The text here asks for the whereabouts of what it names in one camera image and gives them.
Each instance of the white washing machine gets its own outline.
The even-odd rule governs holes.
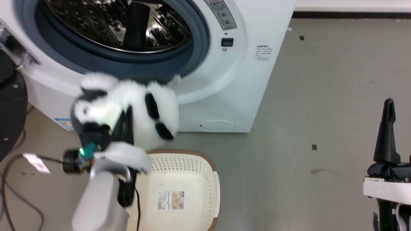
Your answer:
[[[249,132],[294,4],[2,0],[0,43],[21,66],[29,102],[65,129],[79,81],[100,71],[161,81],[180,74],[180,131]]]

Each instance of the floor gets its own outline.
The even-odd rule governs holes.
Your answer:
[[[181,133],[167,145],[203,152],[215,162],[222,186],[216,231],[372,229],[376,201],[363,196],[362,182],[388,97],[396,103],[397,151],[404,160],[411,153],[410,26],[292,20],[252,131]],[[79,145],[76,134],[39,111],[29,115],[25,129],[18,152],[60,157]],[[87,176],[48,167],[52,174],[44,175],[20,161],[7,180],[44,212],[43,231],[69,231]],[[36,213],[9,199],[16,229],[37,230]],[[7,228],[3,219],[0,230]]]

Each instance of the white plastic basket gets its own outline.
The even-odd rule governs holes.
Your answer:
[[[137,176],[139,231],[212,231],[220,208],[220,182],[205,154],[186,150],[149,153],[152,171]],[[127,231],[137,228],[137,197],[127,209]]]

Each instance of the blue and white sticker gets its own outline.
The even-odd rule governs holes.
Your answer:
[[[54,120],[62,125],[66,130],[68,131],[74,131],[73,125],[72,125],[72,120],[71,119],[59,119],[59,118],[54,118]]]

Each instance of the stuffed panda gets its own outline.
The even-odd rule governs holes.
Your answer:
[[[179,122],[178,100],[167,83],[152,76],[119,80],[104,73],[88,73],[81,81],[83,94],[72,105],[74,129],[81,134],[86,123],[113,124],[118,111],[133,112],[134,145],[152,150],[174,139]],[[181,77],[175,75],[175,84]]]

